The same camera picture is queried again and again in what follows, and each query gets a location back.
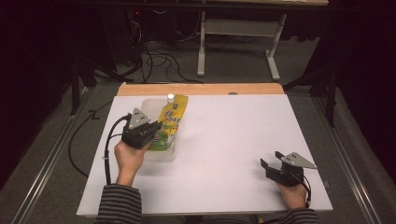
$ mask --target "wooden table edge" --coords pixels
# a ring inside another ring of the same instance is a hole
[[[118,96],[131,95],[228,95],[237,94],[285,94],[278,83],[216,83],[216,84],[125,84]]]

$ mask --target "hand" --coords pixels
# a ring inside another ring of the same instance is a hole
[[[295,187],[286,187],[276,183],[282,193],[283,202],[289,209],[305,208],[306,189],[299,184]]]
[[[119,165],[119,176],[117,184],[131,187],[134,182],[134,176],[143,164],[146,150],[150,143],[146,144],[142,149],[129,147],[124,142],[119,141],[114,147],[117,164]]]

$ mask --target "white tabletop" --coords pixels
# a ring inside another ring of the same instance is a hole
[[[106,184],[104,148],[113,123],[161,96],[116,96],[93,160],[77,214],[96,216]],[[114,133],[121,133],[121,123]],[[110,142],[111,177],[118,168]],[[298,152],[314,160],[285,94],[191,95],[177,132],[173,161],[145,161],[134,187],[142,194],[143,214],[191,215],[282,211],[276,184],[265,177],[260,158],[280,167],[275,151]],[[332,210],[318,170],[304,169],[312,187],[311,208]]]

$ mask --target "striped sleeve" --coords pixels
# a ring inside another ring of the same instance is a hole
[[[319,224],[318,215],[314,210],[301,208],[290,210],[284,217],[279,220],[279,224],[301,224],[312,223]]]
[[[95,223],[140,224],[141,218],[142,200],[138,189],[116,184],[104,187]]]

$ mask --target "table leg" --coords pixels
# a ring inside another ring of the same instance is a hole
[[[273,45],[270,50],[265,51],[265,57],[267,58],[268,66],[270,67],[270,71],[271,71],[271,76],[274,81],[280,80],[280,76],[279,73],[277,72],[277,68],[274,60],[274,54],[277,47],[277,43],[279,42],[280,35],[282,34],[283,27],[285,25],[285,20],[286,20],[286,14],[283,14],[280,17],[278,26],[276,27],[276,33],[274,35]]]
[[[205,75],[205,20],[206,13],[203,11],[201,12],[201,46],[198,54],[198,77]]]

